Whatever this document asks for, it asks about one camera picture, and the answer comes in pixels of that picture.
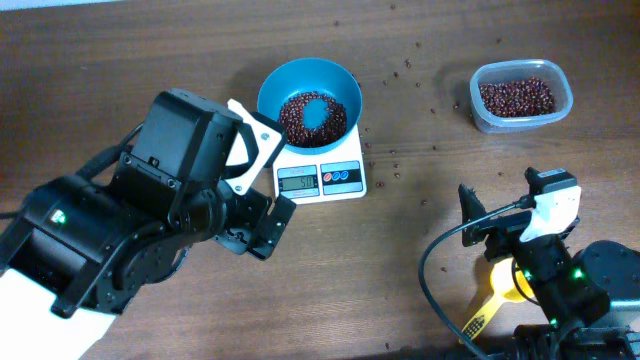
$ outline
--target yellow handle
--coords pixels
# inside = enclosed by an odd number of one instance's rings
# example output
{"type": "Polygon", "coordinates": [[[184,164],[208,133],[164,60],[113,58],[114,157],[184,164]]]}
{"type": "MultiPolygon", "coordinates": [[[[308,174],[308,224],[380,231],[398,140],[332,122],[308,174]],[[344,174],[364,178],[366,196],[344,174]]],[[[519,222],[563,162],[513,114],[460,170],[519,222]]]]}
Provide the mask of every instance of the yellow handle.
{"type": "Polygon", "coordinates": [[[505,303],[502,296],[493,295],[486,304],[484,304],[478,312],[471,317],[467,325],[462,328],[462,333],[470,337],[472,340],[478,336],[487,326],[496,311],[505,303]]]}

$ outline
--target yellow spoon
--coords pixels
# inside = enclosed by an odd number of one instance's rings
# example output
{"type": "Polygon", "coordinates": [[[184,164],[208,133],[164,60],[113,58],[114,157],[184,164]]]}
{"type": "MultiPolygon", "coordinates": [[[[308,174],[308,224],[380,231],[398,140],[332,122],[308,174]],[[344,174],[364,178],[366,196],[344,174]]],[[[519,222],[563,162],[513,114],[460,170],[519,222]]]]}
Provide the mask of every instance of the yellow spoon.
{"type": "MultiPolygon", "coordinates": [[[[526,300],[520,292],[518,292],[518,289],[516,289],[513,283],[513,277],[511,276],[512,261],[513,258],[504,259],[493,266],[490,277],[493,296],[473,315],[464,328],[462,328],[462,332],[471,339],[474,339],[484,330],[502,304],[506,302],[519,303],[526,300]]],[[[520,289],[522,289],[525,295],[528,297],[533,296],[533,290],[531,290],[522,271],[516,273],[516,281],[518,281],[518,285],[520,285],[520,289]]]]}

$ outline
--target clear plastic container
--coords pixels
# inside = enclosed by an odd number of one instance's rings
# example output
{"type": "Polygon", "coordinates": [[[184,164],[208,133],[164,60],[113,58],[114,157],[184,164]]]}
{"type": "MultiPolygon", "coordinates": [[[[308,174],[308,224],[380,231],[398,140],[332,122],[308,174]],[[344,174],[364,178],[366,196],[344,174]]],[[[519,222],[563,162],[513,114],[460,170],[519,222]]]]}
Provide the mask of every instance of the clear plastic container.
{"type": "Polygon", "coordinates": [[[564,118],[573,106],[573,94],[567,78],[558,65],[547,60],[513,60],[485,65],[473,74],[470,88],[473,119],[478,129],[487,134],[532,130],[564,118]],[[493,115],[485,108],[479,85],[526,80],[532,76],[543,80],[549,86],[555,98],[556,112],[503,118],[493,115]]]}

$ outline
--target pile of beans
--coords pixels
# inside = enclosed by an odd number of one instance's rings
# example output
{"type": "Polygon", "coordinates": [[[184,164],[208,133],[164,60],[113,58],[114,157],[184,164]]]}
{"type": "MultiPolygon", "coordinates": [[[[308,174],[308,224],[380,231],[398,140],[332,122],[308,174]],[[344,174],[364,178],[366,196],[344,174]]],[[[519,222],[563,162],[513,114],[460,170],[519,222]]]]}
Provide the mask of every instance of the pile of beans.
{"type": "Polygon", "coordinates": [[[551,90],[535,77],[510,83],[482,84],[480,96],[487,110],[500,117],[536,116],[556,111],[551,90]]]}
{"type": "Polygon", "coordinates": [[[329,145],[347,132],[347,113],[344,106],[334,98],[320,95],[317,91],[306,92],[292,97],[282,107],[280,123],[287,129],[287,142],[290,145],[315,148],[329,145]],[[327,118],[321,126],[309,129],[304,126],[304,108],[316,99],[327,104],[327,118]]]}

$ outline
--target tabletop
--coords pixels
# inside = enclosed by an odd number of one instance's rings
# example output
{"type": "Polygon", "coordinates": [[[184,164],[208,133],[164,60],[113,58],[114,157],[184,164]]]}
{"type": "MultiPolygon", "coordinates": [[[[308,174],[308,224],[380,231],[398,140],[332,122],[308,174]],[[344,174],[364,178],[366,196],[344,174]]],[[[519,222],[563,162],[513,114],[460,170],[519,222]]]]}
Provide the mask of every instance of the tabletop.
{"type": "MultiPolygon", "coordinates": [[[[639,248],[638,34],[638,2],[155,0],[0,13],[0,211],[119,141],[162,90],[254,109],[280,64],[332,59],[362,87],[364,159],[376,163],[366,196],[299,206],[265,262],[197,244],[84,358],[431,354],[455,338],[420,290],[418,260],[460,223],[458,184],[494,209],[527,192],[527,167],[563,167],[582,186],[570,252],[600,239],[639,248]],[[570,114],[529,132],[479,132],[471,76],[526,58],[563,69],[570,114]]],[[[270,170],[256,187],[273,195],[270,170]]],[[[454,237],[426,265],[459,326],[491,292],[483,251],[454,237]]],[[[482,337],[545,321],[533,305],[508,304],[482,337]]]]}

